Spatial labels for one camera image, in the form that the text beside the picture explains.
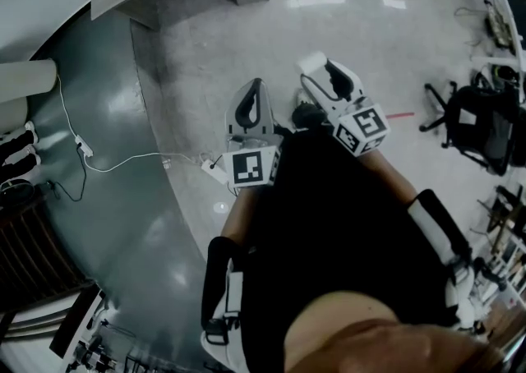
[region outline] power strip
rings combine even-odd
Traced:
[[[203,163],[201,168],[203,169],[204,172],[206,172],[209,175],[211,175],[219,183],[221,183],[222,185],[226,185],[227,182],[228,182],[228,175],[227,175],[227,173],[221,167],[219,167],[217,164],[214,164],[214,168],[212,168],[211,167],[212,164],[214,164],[212,162],[212,160],[207,159]]]
[[[82,139],[82,136],[80,135],[75,136],[75,142],[77,145],[81,146],[81,150],[86,157],[93,157],[93,150],[86,143],[86,141]]]

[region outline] wire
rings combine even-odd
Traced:
[[[467,8],[467,7],[460,7],[460,8],[457,8],[455,10],[455,12],[453,13],[454,16],[477,16],[478,14],[486,14],[487,15],[488,11],[483,11],[483,10],[479,10],[479,9],[470,9],[470,8]],[[480,46],[482,44],[482,42],[484,41],[484,36],[481,36],[479,39],[473,39],[473,40],[469,40],[469,41],[465,41],[464,44],[466,44],[467,46],[471,47],[471,48],[476,48],[478,46]]]
[[[490,239],[490,235],[488,233],[484,233],[484,232],[478,232],[477,230],[473,230],[472,228],[469,229],[470,232],[473,232],[475,234],[479,234],[481,236],[484,236],[487,240],[487,242],[493,246],[493,242],[491,241]]]
[[[141,159],[143,157],[150,157],[152,155],[174,155],[174,156],[179,156],[179,157],[183,157],[184,159],[187,159],[190,163],[192,164],[195,164],[196,166],[198,166],[199,164],[196,163],[193,159],[187,157],[185,154],[179,154],[179,153],[149,153],[149,154],[141,154],[141,155],[133,155],[132,157],[128,158],[128,159],[125,159],[124,161],[122,161],[121,163],[117,164],[116,166],[113,166],[111,168],[107,168],[106,170],[101,170],[99,168],[95,168],[95,167],[91,167],[88,162],[86,161],[86,155],[84,155],[84,164],[87,168],[91,169],[91,170],[94,170],[96,172],[99,172],[99,173],[109,173],[109,172],[112,172],[113,170],[115,170],[115,168],[119,168],[121,167],[123,164],[127,163],[128,161],[131,161],[133,159]]]
[[[232,195],[237,197],[237,195],[234,192],[232,192],[232,190],[230,189],[230,182],[227,182],[227,189]]]
[[[64,113],[66,114],[66,119],[67,119],[67,125],[69,126],[69,130],[72,132],[73,136],[76,138],[77,137],[77,134],[75,133],[75,131],[73,130],[73,126],[72,126],[72,121],[69,117],[69,113],[67,112],[67,108],[66,108],[66,102],[64,101],[64,93],[62,92],[62,80],[60,79],[60,75],[57,74],[57,78],[58,78],[58,92],[60,93],[60,99],[62,100],[62,107],[64,108]],[[79,150],[79,147],[80,145],[78,145],[76,147],[76,152],[79,154],[78,150]],[[201,160],[201,162],[203,163],[203,159],[201,157],[201,154],[203,153],[200,153],[199,154],[199,158]],[[94,170],[96,172],[99,172],[99,173],[109,173],[113,170],[115,170],[115,168],[118,168],[118,167],[121,167],[123,164],[127,163],[128,161],[130,160],[133,160],[133,159],[139,159],[139,158],[142,158],[142,157],[150,157],[152,155],[177,155],[179,157],[183,157],[184,159],[187,159],[190,163],[192,164],[195,164],[195,165],[199,165],[198,163],[196,163],[194,160],[190,159],[189,157],[187,157],[186,155],[184,154],[179,154],[179,153],[149,153],[149,154],[141,154],[141,155],[133,155],[132,157],[130,157],[129,159],[125,159],[124,161],[122,161],[121,163],[117,164],[116,166],[114,167],[111,167],[111,168],[108,168],[106,170],[101,170],[99,168],[95,168],[95,167],[92,167],[88,164],[88,161],[87,161],[87,157],[86,155],[84,154],[84,163],[82,164],[82,169],[84,170],[84,174],[85,174],[85,167],[91,169],[91,170]],[[73,202],[78,202],[79,200],[82,199],[82,194],[84,193],[84,187],[85,187],[85,180],[86,180],[86,174],[84,176],[84,181],[82,183],[82,192],[81,192],[81,197],[78,199],[78,200],[75,200],[71,197],[71,195],[69,193],[67,193],[66,189],[64,189],[64,186],[62,186],[59,182],[49,182],[50,185],[52,185],[52,189],[54,190],[54,184],[56,184],[57,186],[59,186],[65,193],[66,195],[68,195],[70,197],[70,199],[73,201]]]
[[[102,322],[100,322],[100,324],[106,328],[106,329],[110,329],[110,330],[114,330],[115,332],[119,332],[120,334],[124,335],[124,336],[127,336],[128,338],[136,338],[137,336],[131,332],[129,329],[125,329],[125,328],[121,328],[120,326],[116,326],[116,325],[113,325],[113,324],[110,324],[108,322],[108,320],[104,319]]]
[[[218,157],[218,158],[217,158],[217,159],[216,159],[216,160],[210,165],[210,168],[211,168],[212,170],[214,170],[214,167],[215,167],[215,165],[217,164],[217,162],[221,160],[221,157],[223,157],[223,155],[220,155],[220,156],[219,156],[219,157]]]
[[[211,154],[210,153],[207,153],[207,152],[201,152],[199,153],[199,160],[201,161],[201,164],[204,164],[205,163],[205,160],[203,159],[203,155],[208,155],[211,157]]]
[[[66,188],[60,182],[52,182],[52,181],[48,180],[47,183],[51,187],[51,190],[53,191],[53,194],[55,195],[55,198],[57,198],[57,200],[60,200],[60,195],[57,193],[57,187],[60,187],[63,190],[63,192],[67,195],[67,197],[70,200],[72,200],[73,202],[80,202],[82,200],[83,196],[84,196],[85,182],[86,182],[86,180],[88,178],[88,173],[85,170],[85,166],[84,166],[84,163],[82,161],[81,153],[79,153],[79,148],[80,147],[81,147],[80,144],[76,147],[76,154],[79,156],[79,160],[81,161],[82,171],[84,172],[84,179],[82,180],[81,195],[80,195],[80,197],[78,199],[75,199],[69,194],[69,192],[66,190]]]
[[[66,114],[67,125],[69,126],[69,130],[72,132],[73,136],[76,138],[76,133],[73,130],[72,121],[69,118],[69,113],[67,112],[66,102],[64,101],[64,93],[62,92],[62,80],[60,79],[59,74],[57,74],[57,78],[58,78],[58,92],[60,93],[60,99],[62,100],[62,107],[64,108],[64,113]]]

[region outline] floor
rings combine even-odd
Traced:
[[[95,152],[91,166],[105,169],[131,155],[157,151],[128,18],[110,12],[91,21],[87,12],[40,58],[52,58],[58,65],[73,129]],[[43,160],[30,173],[33,182],[60,182],[79,198],[83,171],[58,88],[31,96],[29,105]],[[200,371],[208,360],[199,341],[198,309],[205,260],[162,159],[134,159],[110,173],[88,170],[80,202],[58,194],[60,200],[48,191],[46,200],[58,236],[116,307],[116,314],[108,311],[104,316],[135,335],[108,336],[105,342],[116,359],[124,362],[133,350],[152,368],[167,361],[171,367]]]
[[[152,41],[161,88],[146,106],[159,147],[170,142],[195,161],[200,153],[219,157],[229,100],[255,77],[268,85],[276,118],[287,121],[299,87],[293,64],[322,50],[357,73],[386,114],[415,112],[392,121],[381,150],[417,189],[432,188],[472,238],[469,227],[483,217],[477,199],[488,199],[509,179],[443,150],[440,131],[422,134],[418,126],[433,116],[425,83],[443,90],[448,80],[468,82],[478,21],[454,12],[474,4],[395,1],[270,0],[238,7],[233,0],[160,0],[161,30]],[[175,159],[168,178],[205,256],[226,217],[214,207],[231,205],[233,197],[197,166]]]

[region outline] black office chair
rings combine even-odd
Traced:
[[[420,126],[420,131],[427,132],[445,123],[447,139],[443,148],[454,146],[488,172],[503,176],[517,136],[514,129],[520,112],[517,91],[496,92],[473,86],[457,90],[455,82],[451,86],[453,92],[446,103],[432,85],[425,85],[444,109],[444,116],[429,126]]]

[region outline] foot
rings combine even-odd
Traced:
[[[311,99],[311,96],[303,88],[298,88],[296,90],[296,108],[302,104],[314,104],[314,100]]]
[[[25,129],[33,133],[33,144],[36,144],[39,141],[39,136],[35,132],[35,124],[32,121],[28,121],[25,124]]]
[[[42,164],[42,159],[40,158],[40,156],[38,154],[36,154],[36,149],[34,148],[33,145],[29,145],[27,147],[27,154],[32,154],[35,156],[35,159],[36,159],[36,165],[37,166],[40,166]]]

